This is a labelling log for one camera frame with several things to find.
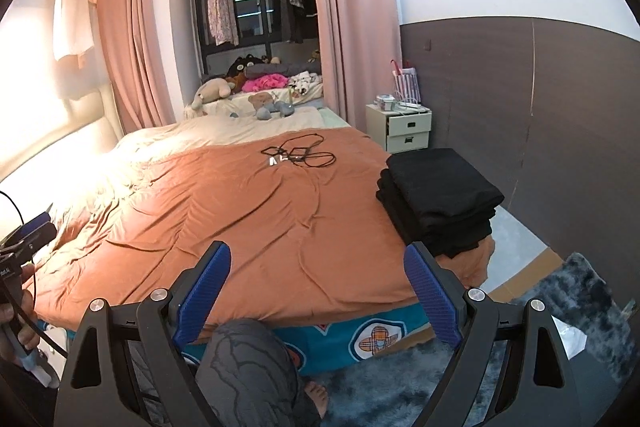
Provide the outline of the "person's patterned grey leg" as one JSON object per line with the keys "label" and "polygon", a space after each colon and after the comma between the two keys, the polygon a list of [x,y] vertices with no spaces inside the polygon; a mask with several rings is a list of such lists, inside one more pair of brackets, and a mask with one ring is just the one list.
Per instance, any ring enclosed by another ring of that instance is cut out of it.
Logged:
{"label": "person's patterned grey leg", "polygon": [[224,426],[318,426],[285,344],[255,320],[218,326],[207,343],[196,382]]}

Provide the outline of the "pink plush toy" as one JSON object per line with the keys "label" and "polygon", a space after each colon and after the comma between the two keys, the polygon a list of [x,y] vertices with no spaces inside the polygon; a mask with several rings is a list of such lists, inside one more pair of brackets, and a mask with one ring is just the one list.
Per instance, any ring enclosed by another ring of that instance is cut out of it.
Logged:
{"label": "pink plush toy", "polygon": [[288,77],[281,74],[268,74],[255,79],[247,79],[242,87],[243,92],[259,92],[288,87]]}

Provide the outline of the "beige teddy bear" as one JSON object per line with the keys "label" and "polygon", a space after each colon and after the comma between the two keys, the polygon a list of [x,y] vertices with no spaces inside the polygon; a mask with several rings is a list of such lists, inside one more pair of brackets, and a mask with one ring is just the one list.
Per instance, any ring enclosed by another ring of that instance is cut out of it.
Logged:
{"label": "beige teddy bear", "polygon": [[184,108],[183,116],[186,119],[192,119],[204,114],[204,106],[209,103],[229,98],[235,87],[233,82],[224,78],[212,78],[206,80],[201,87],[198,88],[194,95],[194,99],[190,105]]}

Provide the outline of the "black plush toy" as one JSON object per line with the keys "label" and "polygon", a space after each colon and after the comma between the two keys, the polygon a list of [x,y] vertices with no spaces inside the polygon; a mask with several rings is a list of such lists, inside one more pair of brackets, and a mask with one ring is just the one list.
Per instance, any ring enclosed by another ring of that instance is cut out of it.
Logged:
{"label": "black plush toy", "polygon": [[250,67],[256,64],[268,64],[269,62],[270,60],[267,55],[255,56],[253,54],[247,54],[247,55],[239,56],[230,65],[227,72],[227,77],[234,78],[237,75],[240,75],[241,72],[244,72],[244,70],[247,69],[247,67]]}

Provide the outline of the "white bedside drawer cabinet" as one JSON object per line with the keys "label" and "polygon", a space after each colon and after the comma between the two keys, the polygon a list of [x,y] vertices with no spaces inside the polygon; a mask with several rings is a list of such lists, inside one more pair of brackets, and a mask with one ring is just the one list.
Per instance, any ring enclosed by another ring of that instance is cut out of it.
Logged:
{"label": "white bedside drawer cabinet", "polygon": [[368,104],[366,126],[367,135],[387,153],[422,150],[430,145],[432,112],[426,107],[385,112]]}

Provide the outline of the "stack of folded black clothes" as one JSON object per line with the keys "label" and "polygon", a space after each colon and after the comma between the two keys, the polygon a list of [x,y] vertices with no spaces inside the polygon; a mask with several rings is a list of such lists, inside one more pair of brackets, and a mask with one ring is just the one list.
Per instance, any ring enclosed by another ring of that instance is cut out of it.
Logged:
{"label": "stack of folded black clothes", "polygon": [[452,148],[388,156],[376,198],[405,244],[456,257],[491,234],[502,192]]}

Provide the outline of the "striped rack on cabinet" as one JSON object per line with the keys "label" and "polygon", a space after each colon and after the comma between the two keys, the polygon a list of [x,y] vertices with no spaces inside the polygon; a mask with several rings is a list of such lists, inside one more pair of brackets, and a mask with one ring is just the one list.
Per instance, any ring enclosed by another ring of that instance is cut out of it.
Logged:
{"label": "striped rack on cabinet", "polygon": [[413,67],[402,68],[395,60],[391,60],[395,81],[395,96],[402,103],[421,104],[422,98],[418,74]]}

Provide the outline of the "person's bare foot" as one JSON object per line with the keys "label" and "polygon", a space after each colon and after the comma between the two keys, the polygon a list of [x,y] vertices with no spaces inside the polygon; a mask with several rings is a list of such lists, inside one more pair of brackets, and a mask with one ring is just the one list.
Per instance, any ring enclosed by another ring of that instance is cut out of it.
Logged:
{"label": "person's bare foot", "polygon": [[312,403],[314,403],[320,418],[324,418],[329,406],[329,392],[326,390],[326,387],[323,387],[315,381],[308,381],[305,385],[305,392]]}

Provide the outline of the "pink curtain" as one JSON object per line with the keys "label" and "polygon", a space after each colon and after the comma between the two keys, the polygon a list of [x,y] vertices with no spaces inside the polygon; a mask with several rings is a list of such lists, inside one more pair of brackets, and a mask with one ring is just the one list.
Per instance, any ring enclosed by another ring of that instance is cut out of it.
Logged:
{"label": "pink curtain", "polygon": [[96,14],[122,129],[172,124],[153,0],[96,0]]}

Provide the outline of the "grey fluffy rug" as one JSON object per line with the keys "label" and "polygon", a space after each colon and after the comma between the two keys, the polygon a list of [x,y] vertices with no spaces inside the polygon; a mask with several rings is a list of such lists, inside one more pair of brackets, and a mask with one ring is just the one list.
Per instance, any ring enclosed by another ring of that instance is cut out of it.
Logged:
{"label": "grey fluffy rug", "polygon": [[328,426],[593,426],[639,362],[610,288],[581,254],[508,303],[465,289],[463,340],[327,373]]}

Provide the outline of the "white padded headboard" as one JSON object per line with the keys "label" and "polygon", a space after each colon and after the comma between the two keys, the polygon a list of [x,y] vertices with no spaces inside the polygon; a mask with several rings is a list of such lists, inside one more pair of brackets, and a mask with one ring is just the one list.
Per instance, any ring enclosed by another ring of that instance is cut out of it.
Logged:
{"label": "white padded headboard", "polygon": [[99,124],[105,138],[100,145],[114,146],[124,136],[113,88],[102,84],[88,94],[58,101],[53,114],[29,109],[26,116],[14,116],[1,125],[1,180],[48,147]]}

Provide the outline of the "blue patterned bed sheet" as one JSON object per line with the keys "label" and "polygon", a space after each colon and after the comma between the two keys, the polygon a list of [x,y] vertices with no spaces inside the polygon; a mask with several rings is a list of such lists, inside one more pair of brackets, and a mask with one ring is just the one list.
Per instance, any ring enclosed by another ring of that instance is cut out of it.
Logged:
{"label": "blue patterned bed sheet", "polygon": [[426,313],[415,303],[360,319],[270,331],[285,344],[299,376],[311,377],[377,357],[427,323]]}

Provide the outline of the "dark hanging clothes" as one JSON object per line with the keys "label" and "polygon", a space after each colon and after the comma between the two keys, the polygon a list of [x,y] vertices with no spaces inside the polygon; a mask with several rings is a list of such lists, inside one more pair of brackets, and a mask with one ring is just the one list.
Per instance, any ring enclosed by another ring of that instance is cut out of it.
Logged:
{"label": "dark hanging clothes", "polygon": [[280,0],[280,27],[286,42],[303,43],[318,36],[316,0]]}

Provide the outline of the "floral hanging garment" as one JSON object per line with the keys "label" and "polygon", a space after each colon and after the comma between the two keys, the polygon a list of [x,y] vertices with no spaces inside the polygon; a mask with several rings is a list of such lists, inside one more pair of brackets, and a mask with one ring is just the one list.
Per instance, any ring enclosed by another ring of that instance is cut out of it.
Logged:
{"label": "floral hanging garment", "polygon": [[207,0],[207,17],[209,33],[216,46],[225,43],[239,45],[234,0]]}

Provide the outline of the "orange-brown duvet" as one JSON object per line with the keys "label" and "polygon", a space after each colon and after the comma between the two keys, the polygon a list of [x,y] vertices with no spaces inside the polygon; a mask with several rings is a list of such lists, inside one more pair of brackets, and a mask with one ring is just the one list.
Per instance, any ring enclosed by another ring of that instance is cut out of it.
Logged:
{"label": "orange-brown duvet", "polygon": [[386,153],[351,128],[324,129],[331,166],[271,164],[266,141],[153,156],[108,153],[58,204],[58,236],[30,287],[38,317],[77,329],[92,300],[137,303],[171,286],[211,243],[231,270],[207,317],[273,327],[330,324],[411,306],[405,245],[376,199]]}

